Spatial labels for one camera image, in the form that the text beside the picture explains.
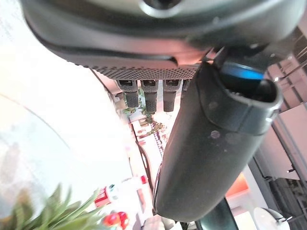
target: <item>green plant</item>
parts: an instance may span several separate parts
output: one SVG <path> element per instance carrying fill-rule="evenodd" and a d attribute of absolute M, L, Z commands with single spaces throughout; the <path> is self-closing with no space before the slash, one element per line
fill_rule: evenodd
<path fill-rule="evenodd" d="M 46 200 L 46 205 L 40 215 L 33 218 L 33 209 L 28 199 L 19 199 L 12 214 L 0 219 L 0 230 L 100 230 L 103 226 L 97 222 L 102 218 L 98 215 L 101 208 L 86 212 L 93 203 L 99 190 L 81 205 L 78 201 L 69 205 L 71 189 L 61 201 L 61 185 L 59 184 L 51 197 Z"/>

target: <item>black device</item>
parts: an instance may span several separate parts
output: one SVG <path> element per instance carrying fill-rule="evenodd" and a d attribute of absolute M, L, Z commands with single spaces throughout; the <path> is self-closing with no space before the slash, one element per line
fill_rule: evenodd
<path fill-rule="evenodd" d="M 158 81 L 184 98 L 157 178 L 158 214 L 193 221 L 224 197 L 269 128 L 282 95 L 261 80 L 291 50 L 306 0 L 21 0 L 51 52 L 117 81 L 129 107 Z"/>

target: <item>white lamp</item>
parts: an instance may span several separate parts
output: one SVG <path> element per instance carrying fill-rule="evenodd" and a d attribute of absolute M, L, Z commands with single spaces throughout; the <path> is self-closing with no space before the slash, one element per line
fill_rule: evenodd
<path fill-rule="evenodd" d="M 269 209 L 257 207 L 254 209 L 254 218 L 260 230 L 290 230 L 288 220 L 280 213 Z"/>

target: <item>red object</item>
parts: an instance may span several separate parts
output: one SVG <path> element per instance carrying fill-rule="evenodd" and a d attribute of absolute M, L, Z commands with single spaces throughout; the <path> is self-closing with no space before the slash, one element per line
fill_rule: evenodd
<path fill-rule="evenodd" d="M 141 181 L 142 181 L 142 184 L 147 184 L 148 183 L 147 176 L 141 176 Z"/>
<path fill-rule="evenodd" d="M 106 187 L 100 190 L 100 193 L 94 202 L 96 207 L 101 207 L 111 203 L 106 191 Z"/>
<path fill-rule="evenodd" d="M 129 218 L 128 218 L 128 215 L 125 213 L 125 212 L 118 212 L 119 214 L 119 218 L 120 218 L 120 222 L 121 222 L 121 228 L 123 230 L 126 229 L 126 227 L 128 226 L 129 224 Z"/>
<path fill-rule="evenodd" d="M 119 216 L 119 213 L 111 213 L 110 215 L 107 215 L 104 219 L 103 219 L 103 224 L 111 227 L 117 224 L 121 224 L 121 219 Z"/>

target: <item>blue light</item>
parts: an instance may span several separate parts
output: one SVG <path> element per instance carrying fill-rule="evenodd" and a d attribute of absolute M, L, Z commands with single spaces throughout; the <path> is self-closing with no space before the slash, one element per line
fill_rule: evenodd
<path fill-rule="evenodd" d="M 224 65 L 222 67 L 222 73 L 229 74 L 238 78 L 253 80 L 261 80 L 264 77 L 263 73 L 233 65 Z"/>

